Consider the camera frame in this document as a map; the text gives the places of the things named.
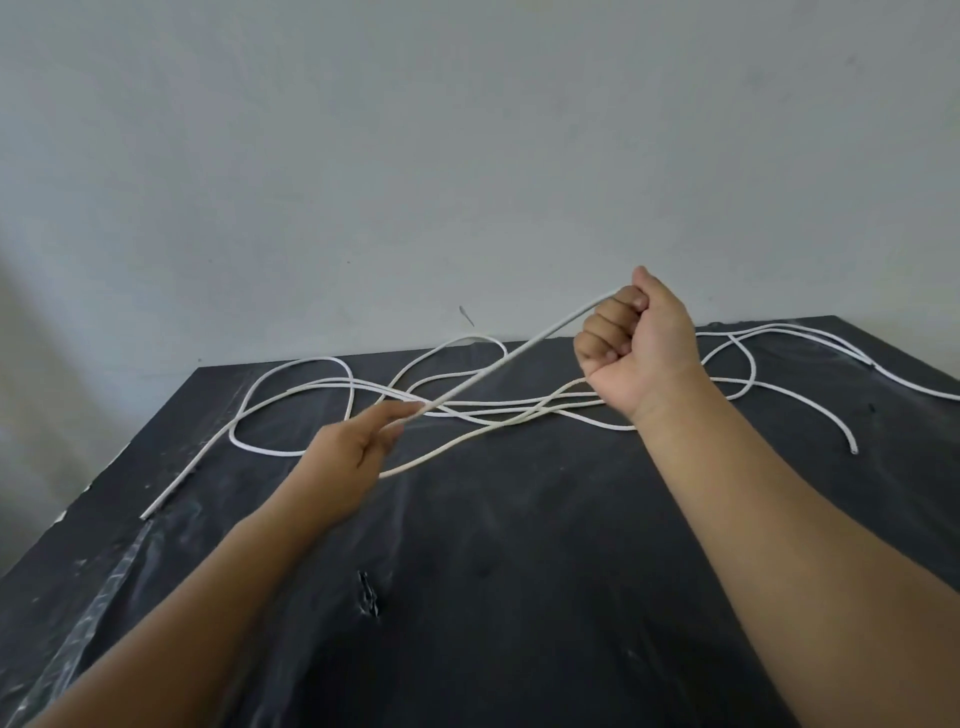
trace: black plastic sheet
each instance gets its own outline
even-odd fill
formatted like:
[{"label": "black plastic sheet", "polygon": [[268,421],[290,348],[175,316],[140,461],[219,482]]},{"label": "black plastic sheet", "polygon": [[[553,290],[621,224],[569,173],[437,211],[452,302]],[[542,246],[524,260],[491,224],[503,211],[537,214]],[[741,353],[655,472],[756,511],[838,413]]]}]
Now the black plastic sheet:
[{"label": "black plastic sheet", "polygon": [[[955,379],[839,319],[802,323],[848,338],[907,379],[960,393]],[[700,344],[705,352],[720,341]],[[833,503],[960,589],[960,403],[904,389],[813,342],[768,334],[746,344],[760,380],[833,411],[860,454],[822,414],[776,392],[738,400],[744,415]],[[345,359],[358,376],[386,382],[414,355]],[[486,344],[447,350],[409,381],[495,356]],[[57,671],[58,652],[142,533],[140,511],[270,366],[198,370],[0,582],[0,724],[31,689],[36,697],[45,669],[46,679]],[[735,350],[709,369],[748,371]],[[296,367],[257,399],[338,374],[332,364]],[[569,340],[554,339],[471,394],[531,397],[578,375]],[[437,384],[426,394],[449,386]],[[342,417],[346,398],[297,395],[238,431],[297,449]],[[591,415],[617,422],[610,411]],[[389,464],[469,429],[418,420]],[[143,532],[71,675],[169,594],[293,465],[215,446]],[[228,725],[794,724],[638,438],[557,416],[378,483],[291,575],[256,637]],[[42,707],[32,705],[17,720]]]}]

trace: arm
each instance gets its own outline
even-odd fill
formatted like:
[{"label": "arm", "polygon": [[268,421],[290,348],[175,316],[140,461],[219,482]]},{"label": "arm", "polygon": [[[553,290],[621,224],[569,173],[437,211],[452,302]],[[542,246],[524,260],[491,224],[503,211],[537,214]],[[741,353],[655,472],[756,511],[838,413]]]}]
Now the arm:
[{"label": "arm", "polygon": [[35,728],[206,726],[284,576],[355,511],[419,405],[384,402],[317,433],[274,494],[39,716]]},{"label": "arm", "polygon": [[804,726],[960,725],[960,595],[764,442],[709,381],[662,283],[637,269],[574,346],[590,384],[636,426]]}]

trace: tangled cord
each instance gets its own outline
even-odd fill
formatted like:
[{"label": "tangled cord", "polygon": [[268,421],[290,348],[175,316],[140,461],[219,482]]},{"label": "tangled cord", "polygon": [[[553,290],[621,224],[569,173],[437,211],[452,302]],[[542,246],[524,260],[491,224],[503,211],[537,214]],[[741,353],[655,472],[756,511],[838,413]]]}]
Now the tangled cord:
[{"label": "tangled cord", "polygon": [[[559,322],[554,324],[552,327],[545,329],[539,333],[534,338],[520,345],[512,352],[508,352],[506,346],[502,342],[494,339],[490,336],[484,336],[481,334],[472,334],[469,336],[460,336],[456,339],[451,339],[435,349],[431,349],[429,352],[421,354],[409,364],[404,366],[399,372],[396,373],[396,376],[390,381],[389,384],[379,384],[374,381],[367,381],[365,379],[358,379],[353,375],[352,369],[349,367],[347,362],[343,359],[339,359],[336,356],[314,356],[306,359],[297,359],[296,361],[288,361],[285,364],[280,364],[279,366],[274,367],[269,372],[262,375],[257,379],[247,391],[247,394],[244,396],[243,401],[240,402],[240,408],[237,410],[236,415],[226,423],[216,434],[211,437],[202,448],[194,455],[193,459],[187,463],[186,467],[180,472],[180,474],[173,480],[173,482],[168,485],[164,491],[156,498],[156,500],[150,504],[150,506],[141,514],[140,518],[142,520],[149,519],[153,513],[159,509],[164,501],[180,486],[183,480],[186,479],[188,475],[197,467],[197,464],[201,459],[206,455],[206,453],[213,447],[213,445],[220,440],[225,434],[229,437],[230,441],[238,448],[244,449],[248,452],[256,452],[261,455],[272,455],[273,457],[300,457],[303,455],[304,450],[273,450],[266,448],[259,448],[255,445],[250,445],[248,443],[242,442],[237,438],[236,427],[241,420],[250,416],[254,412],[263,409],[264,407],[273,404],[278,400],[282,400],[285,397],[290,397],[291,395],[298,394],[300,392],[306,392],[312,389],[347,389],[349,390],[349,396],[347,399],[347,411],[344,413],[344,419],[348,420],[353,413],[353,398],[356,391],[364,390],[368,392],[374,392],[379,395],[377,402],[383,401],[385,398],[390,397],[395,400],[404,400],[404,401],[418,401],[424,404],[424,407],[413,417],[407,418],[407,421],[416,419],[417,417],[447,417],[447,418],[456,418],[464,422],[469,422],[474,425],[481,425],[478,429],[475,429],[471,432],[468,432],[460,437],[454,438],[447,443],[439,446],[436,449],[427,452],[425,455],[421,455],[414,460],[411,460],[408,463],[397,466],[396,468],[391,468],[388,471],[384,471],[380,474],[381,478],[390,477],[391,475],[396,475],[398,473],[403,473],[408,471],[411,468],[415,468],[417,465],[426,462],[427,460],[436,457],[442,452],[446,452],[450,448],[453,448],[456,445],[459,445],[466,440],[469,440],[473,437],[479,437],[487,432],[491,432],[495,429],[500,429],[501,427],[509,427],[511,425],[520,425],[522,423],[530,422],[535,420],[538,417],[547,415],[550,413],[556,413],[563,415],[565,417],[571,417],[575,420],[580,420],[581,422],[587,423],[588,425],[593,425],[595,427],[603,427],[604,429],[616,430],[616,431],[631,431],[633,430],[632,425],[609,425],[607,423],[602,423],[597,420],[593,420],[590,417],[575,412],[574,410],[582,409],[584,407],[595,407],[603,404],[603,401],[596,396],[595,392],[569,392],[571,387],[576,386],[577,384],[584,384],[587,380],[583,377],[578,379],[573,379],[569,381],[564,386],[559,389],[551,392],[545,397],[532,397],[526,400],[504,400],[504,401],[489,401],[489,400],[455,400],[453,399],[461,392],[466,390],[468,387],[475,384],[480,379],[492,374],[500,367],[504,366],[508,362],[517,358],[530,348],[537,345],[540,341],[547,338],[551,334],[555,333],[559,329],[563,328],[573,320],[579,318],[584,313],[594,308],[607,298],[610,298],[615,291],[607,293],[604,296],[591,301],[590,303],[578,308],[573,313],[569,314],[562,318]],[[809,400],[803,395],[799,395],[796,392],[791,392],[788,389],[779,387],[776,384],[769,384],[767,382],[759,381],[756,378],[756,360],[754,356],[750,353],[744,345],[743,341],[745,339],[752,338],[754,336],[759,336],[763,333],[780,333],[787,334],[790,336],[799,336],[800,338],[807,339],[809,341],[814,341],[823,346],[830,347],[840,353],[843,353],[847,356],[850,356],[857,361],[866,364],[869,367],[872,367],[878,373],[883,376],[886,376],[888,379],[895,381],[897,384],[901,384],[904,387],[921,392],[931,397],[938,397],[944,400],[954,400],[960,401],[960,395],[950,394],[947,392],[938,392],[932,389],[928,389],[919,384],[914,384],[911,381],[907,381],[902,377],[899,377],[892,372],[881,367],[877,364],[870,356],[868,356],[864,351],[855,347],[850,342],[845,339],[840,338],[836,334],[832,334],[828,331],[821,331],[817,328],[809,328],[800,326],[798,324],[786,324],[786,323],[776,323],[776,324],[762,324],[753,328],[745,328],[740,331],[697,331],[697,336],[720,336],[726,337],[727,341],[720,344],[712,351],[710,351],[702,359],[702,363],[706,366],[709,361],[719,352],[726,349],[727,347],[734,346],[740,349],[743,354],[747,357],[747,361],[750,364],[750,375],[746,379],[740,379],[730,376],[712,376],[712,379],[715,382],[727,382],[730,384],[742,384],[743,386],[736,392],[731,395],[727,395],[728,400],[737,400],[747,394],[754,387],[762,387],[763,389],[771,389],[775,392],[780,392],[788,397],[792,397],[795,400],[799,400],[804,404],[813,407],[818,412],[821,412],[826,417],[830,418],[835,425],[837,425],[841,431],[844,433],[844,436],[847,438],[847,444],[850,447],[850,452],[854,455],[858,453],[858,448],[856,444],[856,439],[853,437],[853,433],[849,427],[836,415],[826,409],[824,406],[818,404],[813,400]],[[448,374],[442,375],[433,375],[427,376],[423,379],[420,379],[417,382],[411,384],[407,389],[401,390],[396,389],[395,385],[400,380],[403,375],[409,372],[417,364],[420,364],[425,359],[428,359],[433,354],[449,347],[453,344],[457,344],[461,341],[488,341],[492,344],[495,344],[502,351],[502,355],[499,359],[493,362],[490,366],[484,367],[482,369],[472,369],[468,372],[450,372]],[[311,361],[331,361],[335,364],[339,364],[343,367],[346,372],[346,376],[328,376],[323,379],[316,379],[314,381],[305,382],[304,384],[299,384],[295,387],[291,387],[285,392],[282,392],[273,397],[267,398],[266,400],[255,404],[254,406],[248,406],[250,400],[253,397],[254,392],[256,392],[257,387],[260,386],[267,378],[280,372],[284,369],[289,369],[290,367],[295,367],[299,364],[305,364]],[[441,379],[451,379],[459,376],[468,376],[469,378],[453,387],[440,397],[434,400],[427,400],[420,395],[414,393],[414,390],[421,387],[423,384],[431,381],[438,381]],[[561,400],[560,403],[553,404],[555,400]],[[511,415],[511,417],[505,420],[490,420],[485,419],[490,415]]]}]

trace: gray wall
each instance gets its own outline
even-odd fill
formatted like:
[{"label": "gray wall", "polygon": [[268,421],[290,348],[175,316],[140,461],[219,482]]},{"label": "gray wall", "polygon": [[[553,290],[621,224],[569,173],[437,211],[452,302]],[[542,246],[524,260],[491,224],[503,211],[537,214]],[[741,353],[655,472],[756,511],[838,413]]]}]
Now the gray wall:
[{"label": "gray wall", "polygon": [[638,262],[960,374],[955,0],[31,0],[0,100],[57,503],[200,363],[525,336]]}]

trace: person's left hand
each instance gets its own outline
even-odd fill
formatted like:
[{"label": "person's left hand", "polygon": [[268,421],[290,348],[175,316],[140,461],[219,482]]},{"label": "person's left hand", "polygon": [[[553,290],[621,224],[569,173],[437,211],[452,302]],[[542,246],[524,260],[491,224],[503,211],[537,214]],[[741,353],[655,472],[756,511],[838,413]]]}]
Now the person's left hand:
[{"label": "person's left hand", "polygon": [[321,427],[261,510],[290,535],[312,542],[359,508],[403,431],[402,425],[387,425],[421,407],[418,402],[384,401]]}]

